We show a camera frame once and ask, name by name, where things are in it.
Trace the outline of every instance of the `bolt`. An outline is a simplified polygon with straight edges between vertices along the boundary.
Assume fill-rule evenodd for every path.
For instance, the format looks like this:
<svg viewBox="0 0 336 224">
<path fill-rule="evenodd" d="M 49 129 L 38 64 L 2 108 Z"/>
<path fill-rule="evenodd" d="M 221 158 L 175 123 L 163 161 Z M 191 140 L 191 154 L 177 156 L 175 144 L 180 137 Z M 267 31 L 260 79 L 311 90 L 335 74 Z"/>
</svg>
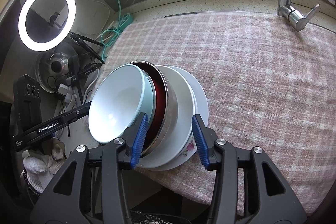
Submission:
<svg viewBox="0 0 336 224">
<path fill-rule="evenodd" d="M 84 152 L 85 151 L 85 145 L 81 144 L 81 145 L 77 146 L 76 151 L 77 152 Z"/>
<path fill-rule="evenodd" d="M 263 149 L 259 146 L 256 146 L 253 148 L 253 151 L 257 154 L 261 154 L 263 152 Z"/>
<path fill-rule="evenodd" d="M 115 144 L 122 144 L 124 142 L 124 139 L 123 138 L 116 138 L 115 140 L 114 140 L 114 143 Z"/>
<path fill-rule="evenodd" d="M 217 139 L 216 143 L 218 143 L 219 145 L 225 145 L 226 144 L 226 140 L 224 140 L 224 139 Z"/>
</svg>

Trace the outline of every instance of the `plaid cloth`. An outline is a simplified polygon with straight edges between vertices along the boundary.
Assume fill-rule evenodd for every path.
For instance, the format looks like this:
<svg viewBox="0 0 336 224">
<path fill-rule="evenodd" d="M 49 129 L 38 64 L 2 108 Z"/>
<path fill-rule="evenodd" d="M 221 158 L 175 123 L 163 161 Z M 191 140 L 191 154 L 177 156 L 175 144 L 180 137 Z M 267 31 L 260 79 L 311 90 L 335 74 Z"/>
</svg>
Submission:
<svg viewBox="0 0 336 224">
<path fill-rule="evenodd" d="M 130 61 L 189 71 L 208 98 L 208 126 L 236 147 L 262 147 L 311 213 L 336 179 L 335 53 L 335 33 L 312 24 L 295 32 L 283 17 L 269 14 L 139 22 L 113 46 L 90 97 L 113 69 Z M 176 169 L 142 172 L 186 198 L 211 202 L 215 172 L 204 170 L 197 153 Z"/>
</svg>

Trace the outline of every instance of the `stack of dishes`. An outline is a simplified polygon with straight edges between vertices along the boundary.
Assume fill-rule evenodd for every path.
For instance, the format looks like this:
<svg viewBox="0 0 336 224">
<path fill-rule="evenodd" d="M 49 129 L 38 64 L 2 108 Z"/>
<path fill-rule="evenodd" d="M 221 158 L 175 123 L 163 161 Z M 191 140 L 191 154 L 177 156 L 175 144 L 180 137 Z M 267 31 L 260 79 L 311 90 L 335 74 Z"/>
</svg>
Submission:
<svg viewBox="0 0 336 224">
<path fill-rule="evenodd" d="M 191 132 L 192 116 L 208 124 L 204 90 L 189 72 L 174 66 L 136 61 L 110 73 L 93 97 L 89 128 L 95 140 L 108 143 L 122 136 L 140 112 L 149 127 L 139 167 L 170 170 L 197 150 Z"/>
</svg>

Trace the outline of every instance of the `glowing white ring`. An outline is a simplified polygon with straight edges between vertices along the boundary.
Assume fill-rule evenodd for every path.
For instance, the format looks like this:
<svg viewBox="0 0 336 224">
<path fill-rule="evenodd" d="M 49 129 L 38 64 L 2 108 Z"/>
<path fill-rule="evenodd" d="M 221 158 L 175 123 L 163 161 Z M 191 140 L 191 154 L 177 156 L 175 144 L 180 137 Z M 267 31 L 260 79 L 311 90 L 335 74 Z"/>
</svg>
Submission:
<svg viewBox="0 0 336 224">
<path fill-rule="evenodd" d="M 38 43 L 38 42 L 33 41 L 29 37 L 29 35 L 27 33 L 27 29 L 26 29 L 27 14 L 28 14 L 29 8 L 34 3 L 34 1 L 35 0 L 26 0 L 26 2 L 24 3 L 24 5 L 22 7 L 22 10 L 21 10 L 21 13 L 20 13 L 20 16 L 19 16 L 19 24 L 18 24 L 19 35 L 21 37 L 22 42 L 29 49 L 32 49 L 33 51 L 37 51 L 37 52 L 43 52 L 43 51 L 47 51 L 47 50 L 50 50 L 50 49 L 56 47 L 69 34 L 69 32 L 71 30 L 71 27 L 72 27 L 72 25 L 74 23 L 74 20 L 75 20 L 76 3 L 75 3 L 75 0 L 66 0 L 66 2 L 68 4 L 68 19 L 67 19 L 67 22 L 65 23 L 65 26 L 63 27 L 61 32 L 58 34 L 58 36 L 56 36 L 54 39 L 50 40 L 49 42 Z"/>
</svg>

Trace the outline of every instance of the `chrome faucet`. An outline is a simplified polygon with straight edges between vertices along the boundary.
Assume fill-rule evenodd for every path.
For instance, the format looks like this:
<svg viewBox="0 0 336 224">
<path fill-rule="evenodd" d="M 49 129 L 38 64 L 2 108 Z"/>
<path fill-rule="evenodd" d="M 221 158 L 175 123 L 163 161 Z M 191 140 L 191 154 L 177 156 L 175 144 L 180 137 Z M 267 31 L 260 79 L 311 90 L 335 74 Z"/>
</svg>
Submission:
<svg viewBox="0 0 336 224">
<path fill-rule="evenodd" d="M 303 16 L 292 5 L 292 0 L 278 0 L 277 15 L 287 18 L 296 31 L 302 31 L 313 16 L 321 9 L 317 4 L 306 16 Z"/>
</svg>

